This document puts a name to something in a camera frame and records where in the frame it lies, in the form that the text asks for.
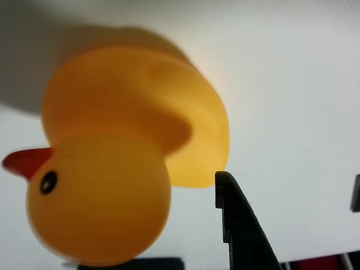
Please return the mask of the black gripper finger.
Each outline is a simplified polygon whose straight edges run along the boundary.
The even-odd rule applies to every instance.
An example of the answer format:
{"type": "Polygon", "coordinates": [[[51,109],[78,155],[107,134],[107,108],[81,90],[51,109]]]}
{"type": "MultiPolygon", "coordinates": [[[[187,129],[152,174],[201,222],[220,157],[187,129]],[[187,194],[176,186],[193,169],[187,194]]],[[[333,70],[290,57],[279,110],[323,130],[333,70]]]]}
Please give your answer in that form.
{"type": "Polygon", "coordinates": [[[229,172],[215,173],[215,207],[222,211],[222,235],[229,246],[230,270],[281,269],[249,201],[229,172]]]}

